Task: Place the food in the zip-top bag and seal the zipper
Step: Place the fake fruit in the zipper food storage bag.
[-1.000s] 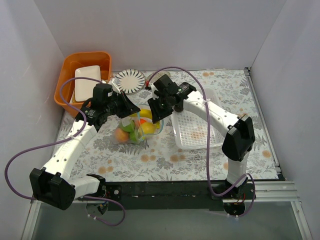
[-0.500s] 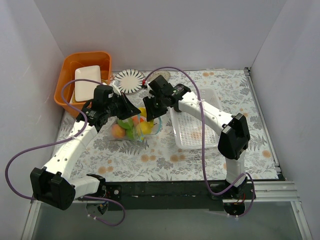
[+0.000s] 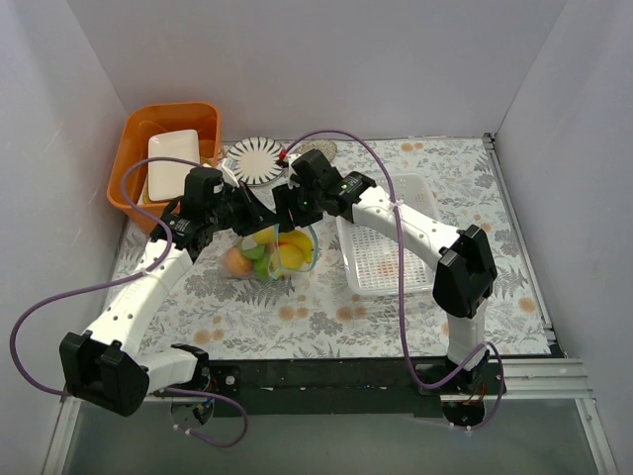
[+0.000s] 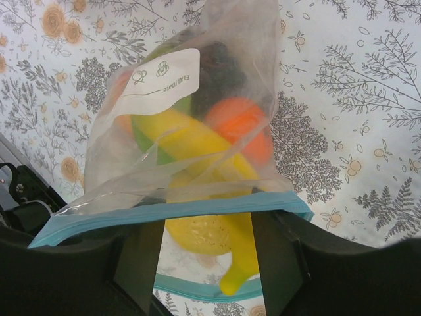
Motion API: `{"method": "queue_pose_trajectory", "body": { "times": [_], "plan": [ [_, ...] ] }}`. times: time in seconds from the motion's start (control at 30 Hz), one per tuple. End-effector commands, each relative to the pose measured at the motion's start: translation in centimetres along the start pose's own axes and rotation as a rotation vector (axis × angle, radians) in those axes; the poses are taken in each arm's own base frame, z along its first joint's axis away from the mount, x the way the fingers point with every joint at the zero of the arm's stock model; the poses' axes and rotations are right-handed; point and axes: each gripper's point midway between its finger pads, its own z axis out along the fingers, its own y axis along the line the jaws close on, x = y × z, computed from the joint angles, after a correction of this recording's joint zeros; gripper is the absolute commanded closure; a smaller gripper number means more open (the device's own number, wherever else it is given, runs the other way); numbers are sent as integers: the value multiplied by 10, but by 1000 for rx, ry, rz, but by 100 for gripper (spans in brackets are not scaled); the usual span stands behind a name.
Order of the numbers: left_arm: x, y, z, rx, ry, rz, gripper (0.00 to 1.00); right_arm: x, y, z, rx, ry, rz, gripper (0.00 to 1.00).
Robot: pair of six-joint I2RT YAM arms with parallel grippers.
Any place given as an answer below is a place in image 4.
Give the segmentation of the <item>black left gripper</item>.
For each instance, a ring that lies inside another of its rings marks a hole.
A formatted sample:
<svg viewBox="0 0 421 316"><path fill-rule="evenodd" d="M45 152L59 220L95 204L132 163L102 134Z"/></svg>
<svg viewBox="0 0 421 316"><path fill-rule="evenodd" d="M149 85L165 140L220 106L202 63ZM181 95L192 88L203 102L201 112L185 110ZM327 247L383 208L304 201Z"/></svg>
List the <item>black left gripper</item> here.
<svg viewBox="0 0 421 316"><path fill-rule="evenodd" d="M28 166L1 163L1 225L35 236L66 205Z"/></svg>

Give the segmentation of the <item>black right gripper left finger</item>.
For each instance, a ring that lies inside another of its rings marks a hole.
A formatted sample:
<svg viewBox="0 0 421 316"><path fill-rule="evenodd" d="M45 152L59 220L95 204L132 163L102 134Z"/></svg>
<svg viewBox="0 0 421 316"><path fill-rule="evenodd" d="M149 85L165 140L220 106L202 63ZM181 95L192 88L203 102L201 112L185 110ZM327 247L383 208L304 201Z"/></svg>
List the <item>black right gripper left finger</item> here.
<svg viewBox="0 0 421 316"><path fill-rule="evenodd" d="M2 315L164 315L153 286L164 223L92 230L30 248L1 227Z"/></svg>

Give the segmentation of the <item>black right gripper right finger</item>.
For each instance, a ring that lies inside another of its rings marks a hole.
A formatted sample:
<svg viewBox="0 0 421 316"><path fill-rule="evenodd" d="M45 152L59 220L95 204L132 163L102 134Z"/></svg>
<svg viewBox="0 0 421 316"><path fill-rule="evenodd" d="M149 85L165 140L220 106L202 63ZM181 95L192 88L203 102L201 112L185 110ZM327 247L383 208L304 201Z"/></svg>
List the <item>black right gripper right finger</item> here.
<svg viewBox="0 0 421 316"><path fill-rule="evenodd" d="M251 215L268 315L419 315L420 240L373 248L284 206Z"/></svg>

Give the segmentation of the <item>peach toy fruit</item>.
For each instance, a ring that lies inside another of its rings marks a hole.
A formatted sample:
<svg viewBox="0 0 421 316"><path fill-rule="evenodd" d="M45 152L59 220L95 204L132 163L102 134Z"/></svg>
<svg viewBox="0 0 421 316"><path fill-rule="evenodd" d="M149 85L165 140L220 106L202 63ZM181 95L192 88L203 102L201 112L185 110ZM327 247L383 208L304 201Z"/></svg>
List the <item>peach toy fruit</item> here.
<svg viewBox="0 0 421 316"><path fill-rule="evenodd" d="M123 70L118 74L115 73L114 79L111 81L109 97L110 106L115 114L114 125L130 138L133 138L132 122L128 112L128 101L124 92L128 82L130 81L132 71Z"/></svg>

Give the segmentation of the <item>dark purple toy mangosteen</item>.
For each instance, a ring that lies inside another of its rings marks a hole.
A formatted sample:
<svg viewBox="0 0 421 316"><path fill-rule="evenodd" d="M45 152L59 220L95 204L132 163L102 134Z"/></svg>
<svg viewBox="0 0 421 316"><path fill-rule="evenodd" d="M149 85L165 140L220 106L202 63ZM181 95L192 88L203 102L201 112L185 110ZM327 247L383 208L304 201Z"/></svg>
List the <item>dark purple toy mangosteen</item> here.
<svg viewBox="0 0 421 316"><path fill-rule="evenodd" d="M217 41L199 51L199 88L191 97L191 116L203 120L215 103L242 88L246 75L224 43Z"/></svg>

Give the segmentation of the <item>yellow toy banana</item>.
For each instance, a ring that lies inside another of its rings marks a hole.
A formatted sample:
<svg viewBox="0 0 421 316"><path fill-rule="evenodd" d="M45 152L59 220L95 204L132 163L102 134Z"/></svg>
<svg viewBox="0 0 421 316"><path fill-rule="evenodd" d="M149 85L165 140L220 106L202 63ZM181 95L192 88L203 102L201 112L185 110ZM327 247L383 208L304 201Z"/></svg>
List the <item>yellow toy banana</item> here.
<svg viewBox="0 0 421 316"><path fill-rule="evenodd" d="M216 184L237 180L256 180L258 174L240 154L226 155L231 144L196 118L175 109L144 116L132 115L132 128L138 146L146 151L159 148L158 163L195 159L183 169L194 184ZM230 233L232 263L220 280L220 290L234 295L252 276L259 273L250 213L220 215Z"/></svg>

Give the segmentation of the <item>clear zip top bag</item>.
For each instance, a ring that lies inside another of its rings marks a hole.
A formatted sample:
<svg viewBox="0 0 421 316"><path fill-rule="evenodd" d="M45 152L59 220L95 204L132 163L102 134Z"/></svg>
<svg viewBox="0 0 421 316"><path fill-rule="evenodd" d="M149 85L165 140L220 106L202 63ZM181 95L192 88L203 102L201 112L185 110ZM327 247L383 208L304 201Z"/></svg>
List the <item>clear zip top bag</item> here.
<svg viewBox="0 0 421 316"><path fill-rule="evenodd" d="M158 273L156 289L214 302L261 296L251 215L312 218L274 161L279 37L276 1L207 1L199 24L117 70L88 141L85 193L31 247L164 220L165 249L226 265L215 285Z"/></svg>

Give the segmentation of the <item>orange toy fruit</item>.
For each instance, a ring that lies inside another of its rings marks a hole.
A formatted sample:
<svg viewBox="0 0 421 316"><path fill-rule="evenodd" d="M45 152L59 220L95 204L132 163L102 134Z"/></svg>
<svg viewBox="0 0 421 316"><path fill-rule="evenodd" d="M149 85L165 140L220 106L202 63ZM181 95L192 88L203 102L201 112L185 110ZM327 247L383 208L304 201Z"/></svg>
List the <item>orange toy fruit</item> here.
<svg viewBox="0 0 421 316"><path fill-rule="evenodd" d="M267 165L273 157L270 129L265 112L245 97L229 97L213 105L204 123L231 144L251 139L241 153L256 167Z"/></svg>

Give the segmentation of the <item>yellow toy lemon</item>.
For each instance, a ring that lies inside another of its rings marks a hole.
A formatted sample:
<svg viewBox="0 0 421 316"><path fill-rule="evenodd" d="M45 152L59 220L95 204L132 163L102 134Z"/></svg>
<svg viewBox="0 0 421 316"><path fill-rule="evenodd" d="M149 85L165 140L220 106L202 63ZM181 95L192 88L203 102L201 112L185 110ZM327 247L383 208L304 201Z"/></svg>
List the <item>yellow toy lemon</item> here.
<svg viewBox="0 0 421 316"><path fill-rule="evenodd" d="M203 185L194 184L193 177L186 171L177 172L169 188L181 188L181 194L174 194L170 203L190 202L221 198L221 195L206 190ZM220 215L199 215L165 220L165 228L183 249L200 255L219 256L232 251L230 233Z"/></svg>

